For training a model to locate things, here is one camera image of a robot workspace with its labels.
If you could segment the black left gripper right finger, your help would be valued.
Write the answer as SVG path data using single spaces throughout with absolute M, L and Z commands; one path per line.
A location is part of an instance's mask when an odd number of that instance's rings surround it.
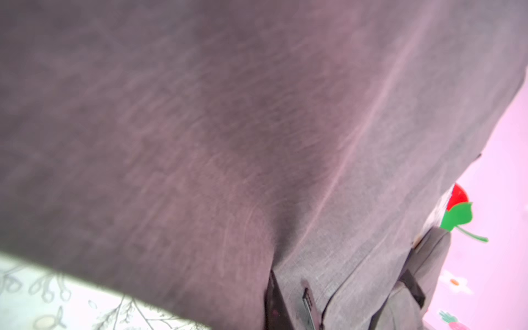
M 303 287 L 302 303 L 308 314 L 307 328 L 313 330 L 323 330 L 324 325 L 321 319 L 322 316 L 316 306 L 316 301 L 309 282 L 307 280 L 302 280 L 301 285 Z

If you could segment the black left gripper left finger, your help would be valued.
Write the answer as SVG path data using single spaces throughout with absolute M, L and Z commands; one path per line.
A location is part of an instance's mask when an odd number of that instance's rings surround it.
M 294 330 L 274 272 L 271 271 L 269 276 L 265 293 L 265 328 L 267 330 Z

